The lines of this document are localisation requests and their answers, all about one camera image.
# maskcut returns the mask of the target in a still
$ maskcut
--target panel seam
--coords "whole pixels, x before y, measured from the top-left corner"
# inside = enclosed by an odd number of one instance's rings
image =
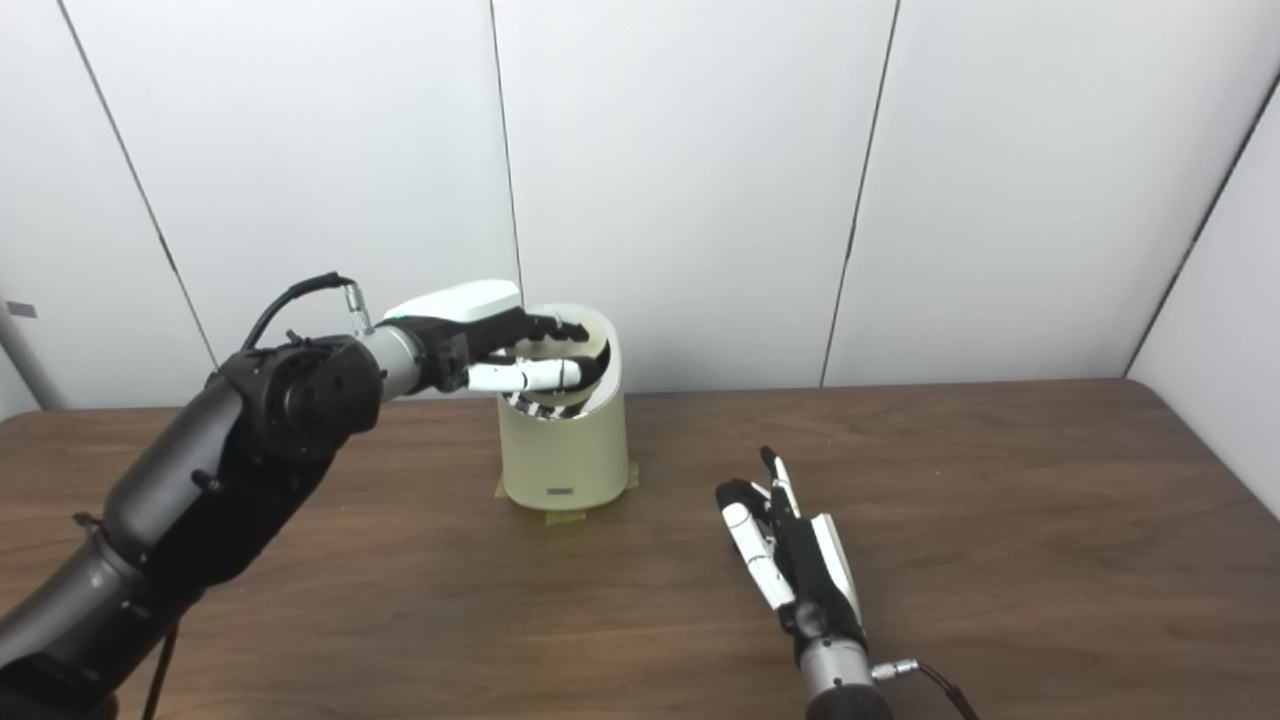
[[[516,222],[516,183],[511,176],[511,141],[507,138],[507,95],[502,88],[502,53],[498,50],[498,12],[489,0],[489,31],[493,33],[493,67],[498,76],[498,113],[502,117],[502,154],[507,163],[507,201],[511,205],[511,238],[516,245],[516,284],[525,304],[525,268],[520,260],[520,227]]]
[[[124,156],[124,164],[129,169],[129,177],[133,178],[133,187],[138,191],[138,196],[142,197],[142,205],[147,210],[147,218],[151,220],[151,227],[155,229],[156,240],[160,241],[160,249],[164,251],[165,260],[169,261],[169,269],[173,270],[173,277],[178,281],[178,290],[182,291],[182,297],[187,302],[187,310],[191,313],[191,319],[196,323],[196,331],[200,333],[200,340],[205,345],[205,352],[209,354],[209,361],[212,363],[214,368],[218,368],[218,356],[214,355],[214,346],[209,342],[209,334],[205,333],[205,325],[200,322],[200,314],[196,313],[196,305],[191,301],[191,292],[187,291],[187,283],[183,282],[182,273],[178,270],[178,263],[174,260],[173,252],[169,250],[169,242],[164,237],[164,231],[160,229],[160,220],[156,219],[155,210],[151,206],[151,199],[147,197],[147,192],[142,187],[142,178],[138,177],[138,170],[133,164],[133,158],[129,155],[129,149],[124,145],[124,136],[120,135],[120,127],[115,122],[115,115],[111,114],[111,108],[106,102],[106,95],[102,94],[102,86],[97,81],[93,65],[88,61],[88,54],[84,51],[84,44],[81,42],[79,33],[76,31],[76,23],[72,22],[72,15],[67,10],[64,0],[58,0],[58,9],[63,14],[63,20],[67,22],[67,29],[72,35],[72,41],[76,42],[76,51],[79,54],[81,63],[84,65],[84,72],[88,73],[90,82],[93,85],[93,94],[97,95],[97,101],[102,106],[102,113],[106,114],[106,122],[111,126],[111,135],[115,136],[115,143],[119,146],[120,154]]]
[[[1257,113],[1254,113],[1253,122],[1249,123],[1249,128],[1244,132],[1240,145],[1235,149],[1235,155],[1231,158],[1230,165],[1228,165],[1226,173],[1222,176],[1222,182],[1219,183],[1217,190],[1213,192],[1213,197],[1208,202],[1208,208],[1204,210],[1204,215],[1201,217],[1199,224],[1196,227],[1196,232],[1192,233],[1192,240],[1187,245],[1187,250],[1183,251],[1183,256],[1179,259],[1172,277],[1169,278],[1169,283],[1165,286],[1165,292],[1160,296],[1160,302],[1156,304],[1156,309],[1147,320],[1147,327],[1142,331],[1142,337],[1138,338],[1138,346],[1134,347],[1133,355],[1129,356],[1129,364],[1125,365],[1124,373],[1120,377],[1128,378],[1133,373],[1133,366],[1138,361],[1138,355],[1142,354],[1143,346],[1147,345],[1147,340],[1151,337],[1151,331],[1155,329],[1156,322],[1160,320],[1160,314],[1164,313],[1165,305],[1169,302],[1169,296],[1174,292],[1174,286],[1178,284],[1178,279],[1187,268],[1187,261],[1190,260],[1192,251],[1196,250],[1196,245],[1204,234],[1204,228],[1208,227],[1213,210],[1217,209],[1217,204],[1222,199],[1226,186],[1231,182],[1231,176],[1235,174],[1235,168],[1240,164],[1240,158],[1244,156],[1244,151],[1249,146],[1249,141],[1253,140],[1253,132],[1258,129],[1258,123],[1262,122],[1262,115],[1266,114],[1267,106],[1271,105],[1271,99],[1275,97],[1277,85],[1280,85],[1280,69],[1277,69],[1275,77],[1271,78],[1271,85],[1262,96],[1262,104],[1258,106]]]
[[[831,364],[831,347],[836,341],[836,323],[840,320],[840,301],[845,295],[845,275],[849,274],[849,259],[854,254],[854,236],[858,233],[858,213],[863,208],[863,191],[867,188],[867,169],[872,164],[872,143],[876,141],[876,124],[879,122],[881,100],[884,97],[884,79],[888,77],[888,61],[893,53],[893,35],[897,32],[897,14],[902,0],[893,3],[893,19],[888,26],[888,41],[884,44],[884,63],[881,64],[879,86],[876,88],[876,106],[872,109],[872,127],[867,133],[867,151],[863,155],[863,172],[858,178],[858,195],[854,197],[854,217],[849,223],[849,242],[845,245],[845,263],[840,268],[840,286],[836,287],[836,306],[831,311],[831,331],[827,333],[827,352],[822,356],[822,374],[818,387],[827,387],[827,366]]]

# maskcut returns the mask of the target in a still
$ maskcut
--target black cable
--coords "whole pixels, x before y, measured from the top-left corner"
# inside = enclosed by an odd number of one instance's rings
[[[956,706],[956,710],[960,711],[964,720],[978,720],[978,714],[973,711],[973,706],[970,706],[969,701],[965,700],[960,688],[948,683],[947,679],[942,676],[942,673],[938,673],[933,667],[929,667],[923,662],[919,662],[918,665],[920,667],[920,673],[928,675],[931,680],[942,688],[942,692],[947,694],[947,700],[951,701],[951,705]]]
[[[156,661],[156,671],[151,675],[151,689],[147,691],[147,705],[142,708],[142,720],[154,720],[156,716],[156,708],[160,707],[160,691],[164,689],[164,676],[169,671],[169,662],[173,660],[173,648],[175,644],[178,644],[177,624],[164,637],[164,646],[160,648],[160,660]]]
[[[307,278],[302,282],[294,283],[289,290],[284,291],[279,297],[271,301],[262,311],[262,315],[253,323],[253,329],[248,332],[248,337],[244,338],[244,345],[241,346],[241,351],[253,350],[257,346],[257,341],[262,340],[262,333],[266,332],[266,327],[271,324],[271,319],[280,311],[282,307],[293,302],[294,300],[302,297],[303,295],[310,295],[320,290],[330,290],[335,287],[343,287],[348,284],[356,284],[356,281],[351,278],[344,278],[338,273],[325,273],[323,275],[316,275],[314,278]]]

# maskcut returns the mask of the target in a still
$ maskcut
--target robotic arm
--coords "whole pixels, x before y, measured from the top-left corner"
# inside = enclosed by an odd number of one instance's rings
[[[809,702],[806,720],[892,720],[877,684],[923,673],[938,683],[965,720],[978,720],[960,688],[916,660],[872,666],[867,633],[845,548],[831,515],[800,514],[791,477],[768,447],[760,457],[772,478],[767,489],[732,479],[716,488],[716,502],[733,546],[791,635],[795,662]]]
[[[355,334],[256,347],[292,300],[344,287]],[[595,359],[503,355],[586,331],[525,313],[515,283],[480,281],[411,300],[370,325],[355,282],[303,281],[108,495],[86,542],[0,619],[0,717],[115,716],[114,692],[205,589],[239,575],[324,479],[380,405],[428,388],[573,389]]]

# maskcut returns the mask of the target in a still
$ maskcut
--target wooden table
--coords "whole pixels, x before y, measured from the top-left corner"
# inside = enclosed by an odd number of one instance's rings
[[[1124,380],[627,398],[639,489],[584,523],[494,498],[492,401],[397,404],[188,614],[161,711],[239,719],[803,717],[712,489],[786,459],[844,534],[878,660],[984,720],[1280,716],[1280,528]],[[170,410],[0,428],[0,609],[81,542]],[[150,666],[122,689],[136,717]],[[924,679],[900,719],[950,719]]]

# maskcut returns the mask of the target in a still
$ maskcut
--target black robotic arm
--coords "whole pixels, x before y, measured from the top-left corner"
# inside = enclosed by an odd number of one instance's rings
[[[285,302],[343,286],[357,334],[291,332],[285,345],[256,347]],[[376,327],[335,273],[293,286],[111,488],[84,543],[0,619],[0,717],[114,717],[116,688],[206,588],[248,568],[347,439],[378,424],[384,401],[426,388],[585,387],[600,374],[594,359],[499,354],[529,337],[582,334],[525,313],[506,281],[415,299]]]

